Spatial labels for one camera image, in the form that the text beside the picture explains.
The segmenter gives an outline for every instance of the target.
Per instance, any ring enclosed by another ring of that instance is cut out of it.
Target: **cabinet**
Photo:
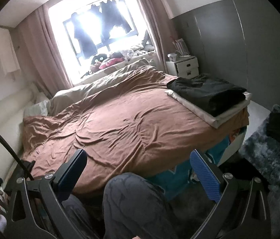
[[[166,62],[169,75],[192,79],[199,75],[196,57],[182,58],[176,62]]]

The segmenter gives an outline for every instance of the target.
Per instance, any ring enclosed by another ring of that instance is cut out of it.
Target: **folded white towel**
[[[240,112],[242,109],[247,107],[250,103],[250,99],[252,98],[252,94],[248,92],[244,92],[246,99],[233,107],[231,107],[229,110],[223,112],[222,114],[213,117],[211,114],[208,114],[198,106],[192,104],[191,102],[187,101],[186,99],[183,99],[180,95],[175,93],[172,90],[166,90],[166,94],[168,94],[170,97],[176,99],[179,103],[181,103],[184,107],[192,111],[195,115],[200,117],[202,120],[204,120],[206,123],[211,125],[214,128],[219,128],[220,125],[228,121],[230,118],[232,118],[234,115],[236,115],[238,112]]]

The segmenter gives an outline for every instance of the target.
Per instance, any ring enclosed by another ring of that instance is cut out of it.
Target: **pink curtain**
[[[164,8],[161,0],[137,0],[148,31],[155,47],[158,59],[162,65],[162,71],[168,72],[166,59],[169,53],[175,51],[171,37],[177,39],[177,33],[172,20]]]
[[[50,23],[48,8],[42,5],[18,26],[20,46],[31,58],[31,74],[47,96],[73,87],[68,77]]]

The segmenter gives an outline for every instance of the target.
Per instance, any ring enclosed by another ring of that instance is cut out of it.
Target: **grey pants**
[[[82,203],[71,196],[64,201],[66,214],[84,238],[97,238]],[[125,173],[111,179],[104,190],[104,239],[178,238],[170,222],[160,189],[144,178]]]

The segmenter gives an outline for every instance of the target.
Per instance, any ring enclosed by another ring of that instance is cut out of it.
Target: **brown duvet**
[[[55,172],[82,148],[88,162],[74,193],[91,196],[116,175],[155,175],[248,125],[245,108],[218,129],[211,127],[164,93],[173,78],[152,67],[139,68],[55,117],[25,118],[23,159],[36,161],[32,175]]]

